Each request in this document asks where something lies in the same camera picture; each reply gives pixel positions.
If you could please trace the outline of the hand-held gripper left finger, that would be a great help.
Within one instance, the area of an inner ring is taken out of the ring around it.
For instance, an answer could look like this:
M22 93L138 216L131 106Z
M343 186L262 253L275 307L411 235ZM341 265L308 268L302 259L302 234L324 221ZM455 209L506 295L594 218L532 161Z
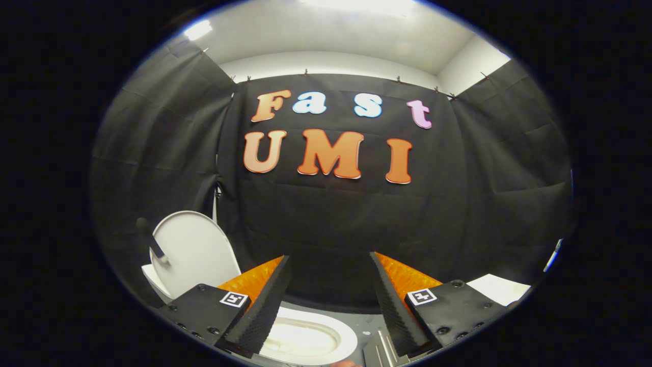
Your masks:
M158 313L200 343L245 358L259 353L291 279L283 255L221 286L194 285Z

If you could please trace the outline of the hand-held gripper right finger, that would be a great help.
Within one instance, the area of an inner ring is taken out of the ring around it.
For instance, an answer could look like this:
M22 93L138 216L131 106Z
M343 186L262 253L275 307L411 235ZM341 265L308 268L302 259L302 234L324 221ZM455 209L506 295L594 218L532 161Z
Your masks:
M461 280L447 283L379 252L373 288L398 357L456 345L507 313L506 306Z

